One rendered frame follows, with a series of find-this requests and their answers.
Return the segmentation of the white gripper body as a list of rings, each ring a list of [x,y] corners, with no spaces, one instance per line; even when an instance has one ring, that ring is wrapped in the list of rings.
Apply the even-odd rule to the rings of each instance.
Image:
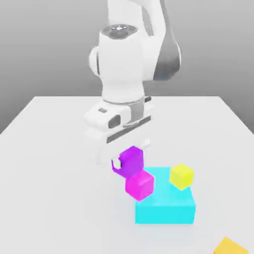
[[[152,118],[147,116],[136,125],[119,128],[116,132],[89,127],[85,132],[88,158],[96,164],[101,164],[133,145],[139,148],[144,139],[150,138],[151,121]]]

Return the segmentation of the small purple cube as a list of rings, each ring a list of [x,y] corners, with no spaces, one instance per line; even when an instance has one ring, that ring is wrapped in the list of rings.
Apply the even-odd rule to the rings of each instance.
[[[131,146],[119,155],[121,167],[116,170],[120,176],[128,179],[143,169],[143,150],[136,146]]]

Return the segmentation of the small magenta cube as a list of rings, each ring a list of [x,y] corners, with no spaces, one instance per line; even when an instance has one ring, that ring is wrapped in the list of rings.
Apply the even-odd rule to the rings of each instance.
[[[140,202],[153,194],[155,178],[149,172],[141,170],[126,179],[125,191]]]

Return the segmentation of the small yellow cube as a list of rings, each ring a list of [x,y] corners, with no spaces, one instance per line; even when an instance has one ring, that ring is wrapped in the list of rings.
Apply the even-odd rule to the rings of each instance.
[[[194,170],[181,163],[170,169],[169,182],[183,191],[190,187],[194,179]]]

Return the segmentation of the small orange cube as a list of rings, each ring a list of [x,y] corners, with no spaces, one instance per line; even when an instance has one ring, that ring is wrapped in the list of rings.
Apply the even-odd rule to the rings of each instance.
[[[224,237],[213,251],[213,254],[249,254],[249,252],[229,238]]]

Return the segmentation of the large cyan box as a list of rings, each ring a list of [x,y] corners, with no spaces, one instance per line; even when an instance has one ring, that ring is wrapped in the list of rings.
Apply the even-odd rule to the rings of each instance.
[[[196,204],[191,188],[179,190],[169,182],[170,167],[145,167],[155,178],[154,192],[135,203],[136,224],[192,224]]]

